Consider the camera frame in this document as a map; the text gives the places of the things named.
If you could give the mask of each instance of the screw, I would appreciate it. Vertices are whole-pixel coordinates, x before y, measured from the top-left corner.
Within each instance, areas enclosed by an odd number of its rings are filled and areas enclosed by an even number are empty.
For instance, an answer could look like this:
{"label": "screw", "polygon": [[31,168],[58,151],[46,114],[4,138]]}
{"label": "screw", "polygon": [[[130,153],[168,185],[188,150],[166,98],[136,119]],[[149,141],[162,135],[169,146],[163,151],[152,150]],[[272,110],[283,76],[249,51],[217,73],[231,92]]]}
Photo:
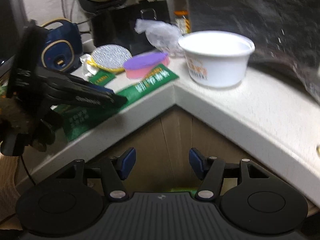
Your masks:
{"label": "screw", "polygon": [[201,190],[198,192],[198,196],[200,198],[212,198],[213,197],[213,192],[210,190]]}
{"label": "screw", "polygon": [[125,197],[125,192],[122,190],[114,190],[110,192],[110,197],[112,198],[123,198]]}

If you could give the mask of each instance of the white countertop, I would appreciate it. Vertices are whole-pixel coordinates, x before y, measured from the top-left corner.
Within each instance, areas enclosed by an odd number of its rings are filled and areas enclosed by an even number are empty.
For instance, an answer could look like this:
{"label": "white countertop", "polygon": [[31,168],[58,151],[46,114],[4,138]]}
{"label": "white countertop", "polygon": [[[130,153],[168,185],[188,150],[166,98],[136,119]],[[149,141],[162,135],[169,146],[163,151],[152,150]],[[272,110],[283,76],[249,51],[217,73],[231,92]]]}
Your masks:
{"label": "white countertop", "polygon": [[[35,181],[41,181],[70,161],[92,159],[164,110],[177,104],[219,131],[270,167],[320,207],[320,106],[305,92],[275,77],[248,68],[242,83],[229,90],[201,87],[188,74],[185,59],[171,59],[180,76],[67,143],[62,131],[46,153],[27,148],[24,158]],[[75,72],[81,76],[82,70]],[[125,74],[107,87],[118,91],[135,83]],[[17,188],[30,186],[19,167]]]}

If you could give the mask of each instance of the foil wrapper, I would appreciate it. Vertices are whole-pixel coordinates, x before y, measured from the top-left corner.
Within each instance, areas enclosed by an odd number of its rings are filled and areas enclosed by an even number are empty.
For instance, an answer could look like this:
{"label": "foil wrapper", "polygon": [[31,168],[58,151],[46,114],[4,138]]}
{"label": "foil wrapper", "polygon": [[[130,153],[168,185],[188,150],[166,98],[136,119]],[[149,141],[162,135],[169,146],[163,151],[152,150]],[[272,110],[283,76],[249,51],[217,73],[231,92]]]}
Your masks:
{"label": "foil wrapper", "polygon": [[84,54],[80,57],[80,61],[82,63],[82,73],[85,77],[92,77],[98,73],[99,68],[90,65],[92,61],[91,56],[89,54]]}
{"label": "foil wrapper", "polygon": [[105,70],[123,69],[123,64],[132,58],[130,51],[119,45],[103,45],[96,48],[92,54],[92,59]]}

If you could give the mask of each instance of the green snack bag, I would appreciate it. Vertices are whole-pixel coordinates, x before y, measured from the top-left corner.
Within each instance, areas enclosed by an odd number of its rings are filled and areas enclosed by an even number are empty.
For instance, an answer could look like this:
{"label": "green snack bag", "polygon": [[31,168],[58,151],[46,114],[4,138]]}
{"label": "green snack bag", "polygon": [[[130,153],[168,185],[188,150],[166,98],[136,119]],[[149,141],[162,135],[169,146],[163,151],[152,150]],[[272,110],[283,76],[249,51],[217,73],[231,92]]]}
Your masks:
{"label": "green snack bag", "polygon": [[145,79],[134,85],[131,85],[119,91],[117,95],[125,96],[128,102],[121,108],[84,108],[81,106],[66,107],[60,105],[55,109],[64,118],[63,130],[68,138],[72,141],[79,137],[81,134],[96,127],[106,119],[118,113],[122,109],[136,102],[145,95],[151,93],[157,88],[163,86],[171,80],[177,79],[175,73],[166,68],[164,65],[159,64],[154,67]]}
{"label": "green snack bag", "polygon": [[116,76],[112,73],[104,70],[99,70],[97,74],[89,78],[89,82],[95,85],[105,86],[114,78],[116,78]]}
{"label": "green snack bag", "polygon": [[0,96],[5,96],[7,94],[7,86],[0,86]]}
{"label": "green snack bag", "polygon": [[178,187],[178,188],[171,188],[168,192],[190,192],[192,197],[195,197],[196,193],[198,191],[198,188],[183,188],[183,187]]}

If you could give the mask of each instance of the small bottle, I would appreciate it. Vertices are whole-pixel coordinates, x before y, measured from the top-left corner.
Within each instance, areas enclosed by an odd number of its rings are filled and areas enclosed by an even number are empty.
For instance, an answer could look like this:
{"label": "small bottle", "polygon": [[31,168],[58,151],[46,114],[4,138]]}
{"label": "small bottle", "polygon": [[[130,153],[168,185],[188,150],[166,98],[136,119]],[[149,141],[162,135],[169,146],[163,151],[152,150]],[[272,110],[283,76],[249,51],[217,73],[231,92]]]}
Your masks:
{"label": "small bottle", "polygon": [[174,11],[176,16],[176,25],[181,30],[182,35],[190,33],[190,22],[188,11]]}

